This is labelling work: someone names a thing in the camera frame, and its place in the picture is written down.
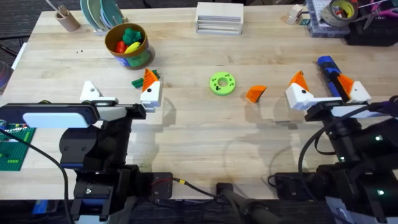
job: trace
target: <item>orange tool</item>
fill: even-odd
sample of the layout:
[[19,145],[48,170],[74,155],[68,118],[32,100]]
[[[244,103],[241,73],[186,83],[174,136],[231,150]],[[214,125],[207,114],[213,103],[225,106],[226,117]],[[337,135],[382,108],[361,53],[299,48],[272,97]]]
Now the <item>orange tool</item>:
[[267,87],[262,85],[252,86],[246,94],[246,98],[249,99],[251,102],[256,103],[266,89]]
[[142,92],[145,92],[155,81],[159,81],[155,73],[148,68],[145,68],[144,84],[142,85]]
[[349,95],[351,94],[351,90],[353,89],[354,80],[348,78],[347,76],[345,76],[343,74],[339,74],[337,76],[337,79],[340,82],[341,86],[343,87],[344,92],[348,96],[348,99],[351,99],[351,97]]
[[292,84],[292,83],[297,83],[297,84],[298,84],[299,86],[301,86],[304,90],[310,91],[310,90],[308,89],[307,83],[305,82],[303,71],[299,71],[299,72],[297,72],[297,73],[293,76],[292,80],[291,80],[290,83],[289,83],[289,86],[290,86],[290,84]]

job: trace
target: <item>pencil cup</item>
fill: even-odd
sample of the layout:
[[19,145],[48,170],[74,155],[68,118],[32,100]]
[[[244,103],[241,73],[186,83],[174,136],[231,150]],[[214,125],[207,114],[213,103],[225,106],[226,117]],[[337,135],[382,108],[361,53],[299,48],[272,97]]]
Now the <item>pencil cup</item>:
[[80,23],[75,19],[72,13],[68,12],[68,15],[63,18],[60,14],[55,13],[55,18],[61,23],[62,26],[68,31],[73,32],[80,27]]
[[[142,44],[137,48],[137,50],[131,53],[117,53],[115,52],[116,44],[122,40],[124,31],[127,28],[131,28],[133,30],[141,32]],[[155,57],[155,51],[148,43],[148,36],[145,30],[137,24],[123,23],[117,25],[116,27],[113,27],[106,34],[105,45],[109,52],[111,52],[113,57],[115,57],[115,59],[121,65],[128,69],[138,70],[145,68],[153,61]]]

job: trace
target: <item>red wire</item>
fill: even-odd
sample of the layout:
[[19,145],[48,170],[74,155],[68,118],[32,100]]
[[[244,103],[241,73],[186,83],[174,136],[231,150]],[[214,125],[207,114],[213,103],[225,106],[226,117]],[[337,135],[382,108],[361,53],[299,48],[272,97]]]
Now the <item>red wire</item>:
[[173,179],[171,179],[171,178],[168,178],[168,179],[160,179],[160,180],[156,180],[155,182],[151,183],[150,185],[151,185],[151,186],[154,186],[154,185],[157,185],[157,184],[158,184],[158,183],[160,183],[160,182],[163,182],[163,181],[168,181],[168,180],[173,180]]

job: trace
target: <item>tape roll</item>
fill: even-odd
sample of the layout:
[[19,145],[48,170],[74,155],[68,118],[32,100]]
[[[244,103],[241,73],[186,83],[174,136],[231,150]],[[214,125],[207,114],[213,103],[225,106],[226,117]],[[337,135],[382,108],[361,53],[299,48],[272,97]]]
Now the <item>tape roll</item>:
[[320,15],[329,25],[344,27],[357,18],[358,8],[349,0],[332,0]]

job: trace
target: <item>green lego baseplate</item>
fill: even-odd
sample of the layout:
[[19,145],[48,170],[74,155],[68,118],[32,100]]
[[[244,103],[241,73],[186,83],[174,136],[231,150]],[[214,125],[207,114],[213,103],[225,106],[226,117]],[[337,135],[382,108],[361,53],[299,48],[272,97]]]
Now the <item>green lego baseplate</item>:
[[[23,124],[7,124],[5,131],[25,142],[31,142],[35,128]],[[0,171],[19,171],[28,147],[0,133]]]

